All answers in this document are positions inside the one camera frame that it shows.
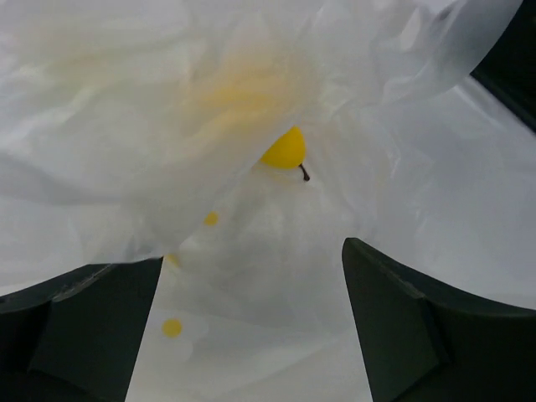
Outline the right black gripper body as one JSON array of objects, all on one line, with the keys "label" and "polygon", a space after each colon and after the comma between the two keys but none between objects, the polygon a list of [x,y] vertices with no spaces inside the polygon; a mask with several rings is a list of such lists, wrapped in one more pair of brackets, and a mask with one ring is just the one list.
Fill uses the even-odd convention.
[{"label": "right black gripper body", "polygon": [[472,78],[535,130],[535,0],[521,2]]}]

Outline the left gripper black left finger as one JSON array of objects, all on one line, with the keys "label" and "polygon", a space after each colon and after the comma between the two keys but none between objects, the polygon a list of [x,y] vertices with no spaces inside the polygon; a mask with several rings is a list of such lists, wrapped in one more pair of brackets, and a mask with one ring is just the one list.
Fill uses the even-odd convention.
[{"label": "left gripper black left finger", "polygon": [[85,265],[1,293],[3,401],[123,401],[162,260]]}]

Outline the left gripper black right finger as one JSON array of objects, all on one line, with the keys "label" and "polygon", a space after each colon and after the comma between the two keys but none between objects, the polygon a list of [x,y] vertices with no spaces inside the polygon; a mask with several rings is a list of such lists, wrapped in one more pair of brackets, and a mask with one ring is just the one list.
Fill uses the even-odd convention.
[{"label": "left gripper black right finger", "polygon": [[532,401],[535,313],[420,273],[358,239],[343,270],[376,401]]}]

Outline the clear plastic bag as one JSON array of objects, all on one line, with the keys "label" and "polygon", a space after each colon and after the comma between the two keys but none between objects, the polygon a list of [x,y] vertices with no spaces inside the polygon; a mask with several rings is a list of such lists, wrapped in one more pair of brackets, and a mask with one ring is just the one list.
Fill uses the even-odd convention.
[{"label": "clear plastic bag", "polygon": [[1,293],[162,260],[123,401],[372,400],[349,238],[534,311],[535,139],[471,77],[520,5],[2,2]]}]

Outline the yellow fake lemon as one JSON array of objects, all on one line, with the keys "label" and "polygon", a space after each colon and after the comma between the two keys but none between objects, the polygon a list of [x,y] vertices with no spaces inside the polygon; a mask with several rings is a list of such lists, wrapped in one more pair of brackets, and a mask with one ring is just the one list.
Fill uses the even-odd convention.
[{"label": "yellow fake lemon", "polygon": [[293,126],[262,155],[260,162],[277,169],[300,168],[303,180],[308,182],[310,176],[303,166],[306,155],[307,145],[302,130],[298,126]]}]

